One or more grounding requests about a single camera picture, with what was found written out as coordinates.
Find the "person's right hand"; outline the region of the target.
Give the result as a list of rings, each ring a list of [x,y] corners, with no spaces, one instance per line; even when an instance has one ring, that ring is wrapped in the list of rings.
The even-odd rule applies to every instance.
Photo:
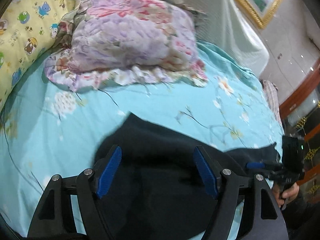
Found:
[[[289,204],[294,201],[299,193],[299,186],[297,183],[294,183],[289,189],[281,191],[280,187],[274,183],[272,186],[272,193],[276,199],[276,202],[279,207],[283,206],[285,202]]]

